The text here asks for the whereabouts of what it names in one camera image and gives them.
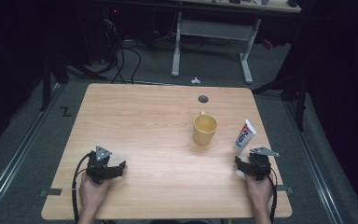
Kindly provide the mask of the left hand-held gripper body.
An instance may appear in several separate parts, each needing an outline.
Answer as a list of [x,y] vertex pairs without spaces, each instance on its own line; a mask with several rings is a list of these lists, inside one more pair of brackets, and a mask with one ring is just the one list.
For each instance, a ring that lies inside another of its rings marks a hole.
[[86,174],[92,179],[95,184],[101,185],[107,173],[107,163],[110,160],[112,152],[104,147],[97,146],[94,151],[89,154],[88,167]]

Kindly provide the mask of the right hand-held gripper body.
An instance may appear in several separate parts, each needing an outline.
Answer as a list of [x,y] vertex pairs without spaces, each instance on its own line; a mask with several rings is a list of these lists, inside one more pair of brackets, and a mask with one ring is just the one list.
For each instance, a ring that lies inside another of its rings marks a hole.
[[254,169],[253,176],[257,181],[263,180],[270,175],[271,164],[269,157],[279,157],[280,154],[266,147],[251,148],[249,153],[249,162]]

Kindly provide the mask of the person's right hand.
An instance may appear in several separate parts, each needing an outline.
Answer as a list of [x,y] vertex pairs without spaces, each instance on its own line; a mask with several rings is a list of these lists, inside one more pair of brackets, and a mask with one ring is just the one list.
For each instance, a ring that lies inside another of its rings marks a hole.
[[272,185],[267,177],[263,180],[257,181],[253,176],[245,176],[248,197],[251,206],[257,210],[268,211],[270,198],[272,197]]

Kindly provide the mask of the person's left hand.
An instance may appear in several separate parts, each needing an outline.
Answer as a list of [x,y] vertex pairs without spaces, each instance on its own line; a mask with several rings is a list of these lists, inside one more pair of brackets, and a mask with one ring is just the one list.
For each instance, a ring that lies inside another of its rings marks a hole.
[[109,181],[102,184],[96,184],[92,178],[86,174],[81,177],[80,200],[82,217],[94,217],[104,201],[107,189],[110,185]]

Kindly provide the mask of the white toothpaste tube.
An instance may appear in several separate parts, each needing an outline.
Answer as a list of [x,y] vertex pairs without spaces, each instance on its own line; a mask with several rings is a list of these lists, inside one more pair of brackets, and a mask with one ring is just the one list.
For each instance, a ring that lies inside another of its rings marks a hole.
[[251,122],[247,119],[244,122],[244,125],[242,126],[241,131],[235,140],[233,149],[236,152],[241,153],[256,134],[257,134],[256,129],[253,127]]

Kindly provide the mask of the yellow cup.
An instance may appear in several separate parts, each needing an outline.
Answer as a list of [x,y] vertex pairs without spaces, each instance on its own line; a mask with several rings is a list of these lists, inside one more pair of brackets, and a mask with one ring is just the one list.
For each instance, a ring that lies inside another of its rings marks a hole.
[[217,120],[204,111],[199,112],[193,122],[193,140],[196,144],[208,145],[217,129]]

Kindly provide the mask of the black metal stand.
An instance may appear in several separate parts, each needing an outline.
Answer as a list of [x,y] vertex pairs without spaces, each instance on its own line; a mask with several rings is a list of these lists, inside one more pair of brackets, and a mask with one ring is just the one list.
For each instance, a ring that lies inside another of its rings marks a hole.
[[301,59],[297,58],[294,53],[288,53],[274,80],[252,90],[252,93],[282,90],[281,99],[284,102],[296,102],[295,122],[297,128],[303,131],[307,76],[299,68],[300,63]]
[[82,74],[87,77],[91,77],[99,80],[106,80],[106,77],[99,75],[97,72],[93,72],[86,68],[85,66],[77,63],[76,61],[70,60],[69,58],[58,54],[58,53],[50,53],[47,54],[45,59],[43,60],[43,75],[42,75],[42,83],[43,83],[43,98],[42,98],[42,106],[41,110],[46,111],[50,102],[52,101],[52,88],[51,88],[51,77],[54,76],[56,81],[59,84],[66,84],[69,81],[69,77],[65,70],[65,66],[70,65],[74,67],[76,70],[80,71]]

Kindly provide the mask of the black computer tower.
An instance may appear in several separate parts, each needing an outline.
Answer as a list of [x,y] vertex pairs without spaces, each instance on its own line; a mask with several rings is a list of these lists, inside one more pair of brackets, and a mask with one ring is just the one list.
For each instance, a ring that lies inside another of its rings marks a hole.
[[107,42],[107,57],[112,64],[117,62],[117,51],[121,48],[122,33],[116,7],[101,7],[103,33]]

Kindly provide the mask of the white-framed wooden desk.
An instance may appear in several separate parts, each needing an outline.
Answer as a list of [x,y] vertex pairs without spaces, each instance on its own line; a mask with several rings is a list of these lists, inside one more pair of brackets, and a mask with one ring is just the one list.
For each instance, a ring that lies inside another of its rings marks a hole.
[[[253,10],[255,12],[299,14],[301,7],[290,4],[291,0],[175,0],[179,7],[212,7],[214,9]],[[247,46],[239,54],[241,69],[247,84],[253,83],[248,57],[255,42],[261,19],[252,25],[231,24],[223,21],[203,21],[202,19],[183,19],[177,14],[175,49],[172,58],[172,76],[180,74],[181,38],[183,35],[226,40],[244,41]]]

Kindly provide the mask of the metal floor rail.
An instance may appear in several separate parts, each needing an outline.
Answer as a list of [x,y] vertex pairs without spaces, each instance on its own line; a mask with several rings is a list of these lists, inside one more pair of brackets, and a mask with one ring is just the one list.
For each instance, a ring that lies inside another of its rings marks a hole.
[[314,183],[314,186],[318,192],[319,198],[324,206],[324,211],[328,216],[331,224],[344,224],[341,214],[337,209],[337,205],[332,197],[330,188],[327,186],[324,176],[315,160],[310,148],[308,139],[303,131],[300,130],[296,122],[296,111],[291,103],[282,103],[286,113],[288,114],[292,125],[295,128],[297,138],[300,141],[301,148],[305,157],[306,164],[308,166],[310,176]]
[[32,96],[9,120],[0,137],[0,202],[30,151],[51,106],[64,88],[64,84],[58,83],[49,87],[50,99],[46,105],[42,105],[44,91],[38,85]]

